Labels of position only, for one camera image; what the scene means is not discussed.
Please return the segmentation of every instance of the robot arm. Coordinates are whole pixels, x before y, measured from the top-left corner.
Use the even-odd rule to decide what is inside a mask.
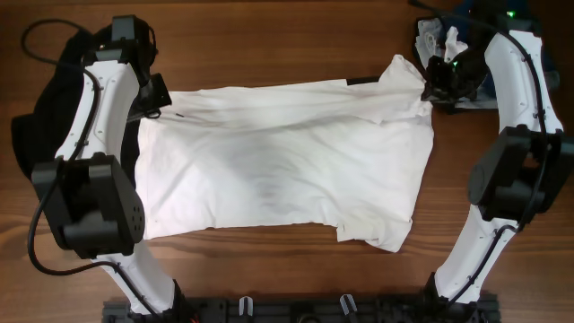
[[[92,80],[87,75],[73,125],[56,153],[61,158],[38,165],[32,182],[41,198],[62,165],[70,163],[45,208],[57,244],[92,262],[119,264],[155,313],[174,316],[170,310],[182,308],[179,302],[185,298],[142,241],[143,206],[119,165],[128,116],[141,117],[142,111],[170,104],[161,76],[150,75],[148,62],[155,48],[150,46],[148,34],[147,24],[134,16],[114,18],[110,42],[83,60],[100,86],[97,113],[83,148],[74,161],[68,161],[79,144],[94,100]],[[120,274],[111,267],[103,268],[130,300],[131,312],[149,316],[150,311]]]
[[[544,79],[540,63],[542,41],[532,33],[511,31],[533,59],[540,80]],[[524,210],[532,194],[532,174],[535,170],[523,170],[523,161],[528,154],[536,155],[537,133],[540,124],[535,106],[533,76],[516,48],[508,39],[497,34],[485,52],[495,86],[500,113],[500,137],[497,143],[474,167],[469,182],[470,212],[464,229],[447,261],[434,276],[439,297],[468,304],[478,301],[484,279],[494,265],[501,251],[515,236],[515,230],[505,230],[497,239],[496,232],[505,226],[518,228],[523,221]],[[546,86],[542,86],[545,110],[545,124],[549,134],[561,134],[562,125],[556,118],[550,103]],[[572,155],[566,149],[571,146],[568,138],[553,135],[551,156],[546,174],[557,175],[555,179],[566,179],[570,170],[557,170],[560,160],[571,165]],[[564,180],[546,180],[538,192],[536,210],[545,211],[555,198]],[[466,291],[463,286],[477,272],[487,252],[493,250],[479,275]]]

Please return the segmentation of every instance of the black fabric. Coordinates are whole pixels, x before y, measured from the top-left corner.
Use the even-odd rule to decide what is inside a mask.
[[[78,31],[70,38],[59,58],[60,62],[81,66],[83,55],[92,47],[108,41],[111,28],[95,35]],[[57,66],[54,76],[41,93],[33,113],[12,120],[12,146],[18,165],[30,179],[34,165],[54,160],[74,122],[83,91],[83,74]],[[139,121],[126,125],[119,156],[126,175],[135,186],[134,166],[139,155],[137,132]]]
[[[356,84],[365,84],[365,83],[377,83],[380,76],[367,76],[367,77],[358,77],[354,79],[347,79],[347,86],[356,85]]]

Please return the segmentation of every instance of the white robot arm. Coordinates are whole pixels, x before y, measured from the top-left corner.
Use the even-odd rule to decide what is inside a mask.
[[[510,35],[518,40],[530,54],[540,80],[544,73],[540,62],[542,41],[530,32],[511,31]],[[500,132],[505,127],[525,125],[532,131],[540,131],[537,118],[536,94],[533,77],[524,58],[508,39],[497,34],[485,52],[486,63],[491,70],[496,87],[496,96],[500,116]],[[556,118],[548,96],[545,83],[542,86],[545,110],[545,123],[549,133],[562,130],[561,122]],[[437,270],[435,284],[439,296],[451,299],[468,282],[492,244],[496,231],[505,225],[517,228],[516,220],[492,219],[485,221],[479,207],[471,205],[464,229],[458,237],[447,261]],[[457,302],[478,301],[484,279],[494,265],[504,247],[515,233],[506,230],[502,233],[486,265],[478,275],[472,288],[462,294]]]
[[[100,105],[86,143],[77,159],[88,160],[95,153],[120,156],[127,115],[140,90],[140,84],[133,67],[129,63],[124,64],[117,60],[101,61],[94,62],[93,65],[87,66],[86,69],[99,80]],[[91,83],[91,79],[87,75],[84,76],[82,98],[74,123],[68,133],[68,137],[56,153],[56,156],[63,157],[65,161],[72,155],[78,144],[79,134],[82,132],[90,113],[94,96]],[[174,301],[175,284],[173,279],[161,270],[158,260],[153,257],[152,252],[144,241],[136,243],[134,245],[134,253],[129,256],[125,256],[122,253],[102,254],[92,261],[111,261],[119,264],[130,278],[134,287],[142,295],[145,295],[145,299],[157,313],[171,309]],[[107,266],[102,268],[111,275],[116,284],[126,294],[133,313],[151,314],[137,300],[122,277],[113,268]]]

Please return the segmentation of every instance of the black motor joint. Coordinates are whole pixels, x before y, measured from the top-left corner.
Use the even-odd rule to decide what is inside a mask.
[[[114,17],[108,28],[109,40],[95,44],[85,55],[83,64],[89,66],[109,60],[129,63],[134,69],[140,91],[132,104],[128,121],[158,118],[160,108],[170,105],[171,98],[161,74],[150,72],[158,54],[153,29],[134,15]]]

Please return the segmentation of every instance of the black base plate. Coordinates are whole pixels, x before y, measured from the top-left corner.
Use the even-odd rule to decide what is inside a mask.
[[[413,306],[419,295],[386,295],[355,299],[359,323],[448,323],[452,320],[421,316]],[[199,323],[344,323],[345,317],[337,298],[318,300],[254,300],[251,321],[239,316],[239,300],[194,299],[187,301],[199,313]],[[469,323],[500,323],[496,295],[484,295]],[[105,302],[102,323],[132,323],[128,302]]]

